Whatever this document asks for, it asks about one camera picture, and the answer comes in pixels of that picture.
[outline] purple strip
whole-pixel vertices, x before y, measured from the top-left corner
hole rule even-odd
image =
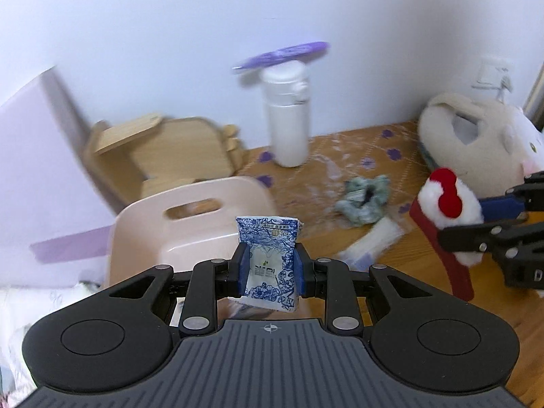
[[[106,256],[111,226],[36,242],[30,249],[43,264]]]

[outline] stuffed animal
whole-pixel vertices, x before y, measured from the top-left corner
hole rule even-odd
[[[450,167],[479,198],[501,196],[544,170],[540,132],[520,108],[497,100],[438,95],[423,111],[418,133],[431,168]]]

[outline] white wall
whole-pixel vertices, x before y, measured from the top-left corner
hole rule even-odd
[[[522,105],[544,60],[544,0],[0,0],[0,103],[57,66],[91,121],[150,111],[236,123],[268,141],[246,57],[312,40],[312,133],[413,118],[470,89],[481,55],[515,63]],[[477,96],[489,96],[489,92]]]

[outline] red pom-pom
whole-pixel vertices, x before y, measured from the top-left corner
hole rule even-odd
[[[435,170],[429,177],[431,181],[439,182],[444,193],[439,198],[439,209],[447,218],[455,219],[463,211],[463,201],[457,194],[455,182],[457,177],[450,169]]]

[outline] gray ribbed panel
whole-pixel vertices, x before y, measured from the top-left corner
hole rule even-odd
[[[21,408],[520,408],[503,388],[470,396],[426,394],[384,373],[360,340],[326,333],[316,319],[228,320],[184,340],[165,368],[110,394],[40,388]]]

